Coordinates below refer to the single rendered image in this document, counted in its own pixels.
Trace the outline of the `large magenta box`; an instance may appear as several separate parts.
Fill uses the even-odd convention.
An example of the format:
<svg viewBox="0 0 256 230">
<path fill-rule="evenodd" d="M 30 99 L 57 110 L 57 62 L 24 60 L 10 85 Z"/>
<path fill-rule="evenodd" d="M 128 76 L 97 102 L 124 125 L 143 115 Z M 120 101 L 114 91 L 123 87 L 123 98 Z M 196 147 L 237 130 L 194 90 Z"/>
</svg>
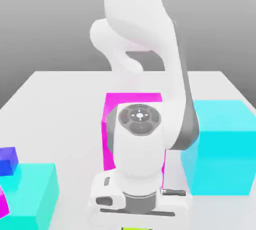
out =
<svg viewBox="0 0 256 230">
<path fill-rule="evenodd" d="M 159 92 L 121 92 L 105 95 L 102 119 L 103 168 L 116 169 L 132 181 L 161 187 L 164 180 L 165 148 L 162 117 L 157 106 Z"/>
</svg>

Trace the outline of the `small blue cube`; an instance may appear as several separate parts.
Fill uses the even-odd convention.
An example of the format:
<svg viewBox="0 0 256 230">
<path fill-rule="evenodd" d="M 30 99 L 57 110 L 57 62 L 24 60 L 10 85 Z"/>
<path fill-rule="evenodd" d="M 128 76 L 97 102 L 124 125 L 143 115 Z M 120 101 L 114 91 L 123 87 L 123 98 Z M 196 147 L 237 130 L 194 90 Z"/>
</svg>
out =
<svg viewBox="0 0 256 230">
<path fill-rule="evenodd" d="M 19 164 L 15 147 L 0 148 L 0 177 L 12 176 Z"/>
</svg>

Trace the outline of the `small magenta cube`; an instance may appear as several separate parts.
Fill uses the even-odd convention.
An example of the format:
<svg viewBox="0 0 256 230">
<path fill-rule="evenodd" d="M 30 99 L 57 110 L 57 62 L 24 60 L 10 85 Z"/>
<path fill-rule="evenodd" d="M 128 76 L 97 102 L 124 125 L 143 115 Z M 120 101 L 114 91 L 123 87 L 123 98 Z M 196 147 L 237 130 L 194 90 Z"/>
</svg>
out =
<svg viewBox="0 0 256 230">
<path fill-rule="evenodd" d="M 7 216 L 10 213 L 9 205 L 5 196 L 5 193 L 0 186 L 0 219 Z"/>
</svg>

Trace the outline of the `large turquoise box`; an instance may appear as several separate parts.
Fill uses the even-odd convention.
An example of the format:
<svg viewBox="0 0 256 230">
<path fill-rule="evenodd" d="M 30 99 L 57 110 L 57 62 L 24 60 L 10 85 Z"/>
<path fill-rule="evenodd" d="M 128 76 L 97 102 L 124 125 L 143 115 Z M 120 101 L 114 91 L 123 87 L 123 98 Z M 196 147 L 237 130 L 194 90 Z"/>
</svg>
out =
<svg viewBox="0 0 256 230">
<path fill-rule="evenodd" d="M 13 175 L 0 176 L 10 214 L 0 230 L 49 230 L 59 198 L 53 163 L 20 163 Z"/>
</svg>

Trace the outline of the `large cyan box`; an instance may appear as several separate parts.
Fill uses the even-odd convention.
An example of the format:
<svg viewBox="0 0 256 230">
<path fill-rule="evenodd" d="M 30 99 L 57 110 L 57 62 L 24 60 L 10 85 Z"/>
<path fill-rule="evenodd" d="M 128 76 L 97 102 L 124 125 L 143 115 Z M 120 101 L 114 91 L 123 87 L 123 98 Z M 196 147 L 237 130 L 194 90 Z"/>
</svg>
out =
<svg viewBox="0 0 256 230">
<path fill-rule="evenodd" d="M 199 137 L 181 153 L 194 196 L 247 196 L 256 174 L 256 116 L 241 100 L 196 100 Z"/>
</svg>

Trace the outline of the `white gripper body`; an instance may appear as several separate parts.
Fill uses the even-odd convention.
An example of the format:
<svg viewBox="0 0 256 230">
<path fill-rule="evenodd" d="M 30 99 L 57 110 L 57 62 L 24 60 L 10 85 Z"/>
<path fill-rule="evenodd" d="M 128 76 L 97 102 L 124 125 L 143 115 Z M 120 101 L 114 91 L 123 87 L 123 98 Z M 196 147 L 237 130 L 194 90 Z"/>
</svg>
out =
<svg viewBox="0 0 256 230">
<path fill-rule="evenodd" d="M 157 193 L 155 208 L 145 213 L 89 202 L 88 221 L 95 227 L 189 229 L 189 209 L 193 197 L 190 193 Z"/>
</svg>

